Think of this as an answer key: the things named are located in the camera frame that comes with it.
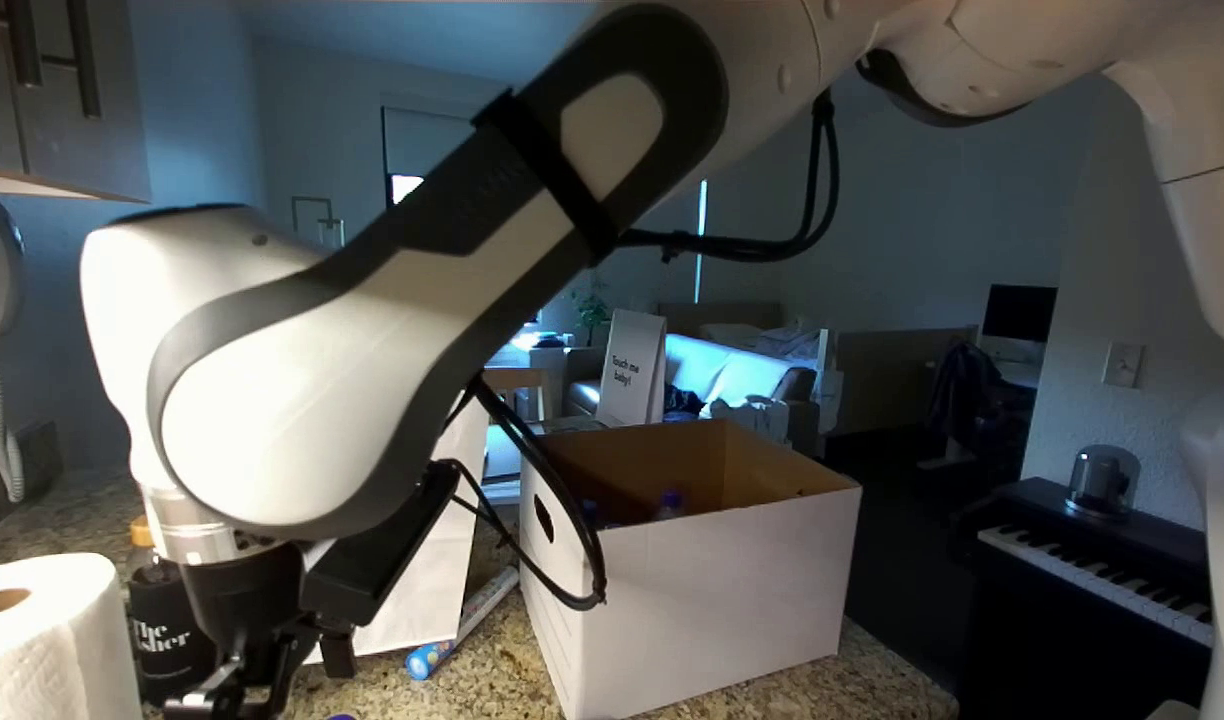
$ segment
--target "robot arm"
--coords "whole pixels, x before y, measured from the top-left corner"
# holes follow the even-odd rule
[[[392,516],[456,392],[531,308],[854,59],[882,59],[931,114],[1120,79],[1224,336],[1224,0],[631,0],[331,256],[241,207],[91,230],[91,353],[158,548],[237,563],[266,556],[250,534]]]

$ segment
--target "screen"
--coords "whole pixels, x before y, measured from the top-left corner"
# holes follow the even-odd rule
[[[992,284],[979,336],[1048,340],[1056,288]]]

